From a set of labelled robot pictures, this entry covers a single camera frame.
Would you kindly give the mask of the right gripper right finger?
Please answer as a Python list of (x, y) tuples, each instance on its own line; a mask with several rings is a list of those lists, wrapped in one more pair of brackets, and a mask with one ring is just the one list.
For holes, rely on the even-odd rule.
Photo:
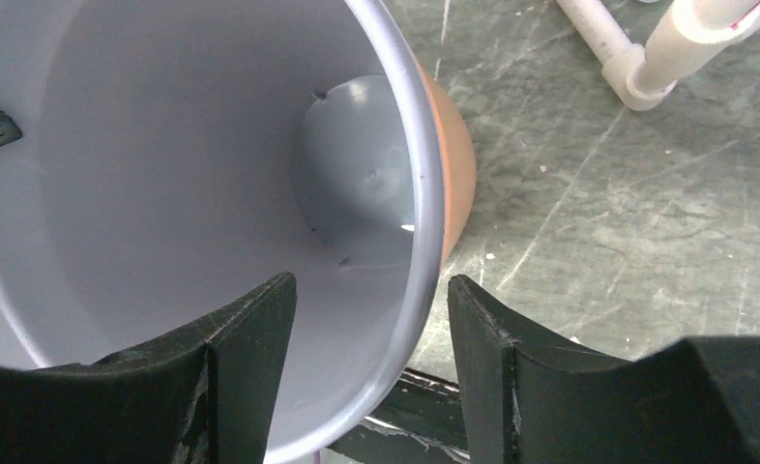
[(629, 362), (448, 285), (475, 463), (760, 463), (760, 336), (695, 335)]

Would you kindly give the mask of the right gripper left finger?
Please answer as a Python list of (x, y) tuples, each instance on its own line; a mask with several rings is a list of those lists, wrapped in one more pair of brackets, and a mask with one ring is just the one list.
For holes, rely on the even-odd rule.
[(92, 364), (0, 367), (0, 463), (261, 463), (297, 304), (274, 275)]

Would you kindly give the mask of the grey plastic bucket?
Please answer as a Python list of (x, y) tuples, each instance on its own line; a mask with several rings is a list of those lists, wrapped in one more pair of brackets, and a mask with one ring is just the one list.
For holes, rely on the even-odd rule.
[(265, 459), (393, 388), (444, 244), (424, 80), (382, 1), (0, 1), (0, 365), (91, 363), (292, 273)]

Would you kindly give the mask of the orange plastic bucket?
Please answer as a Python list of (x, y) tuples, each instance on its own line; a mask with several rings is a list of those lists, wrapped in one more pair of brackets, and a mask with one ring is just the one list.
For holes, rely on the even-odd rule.
[(477, 161), (468, 126), (447, 91), (418, 60), (437, 132), (442, 163), (444, 227), (440, 270), (456, 247), (471, 214), (477, 185)]

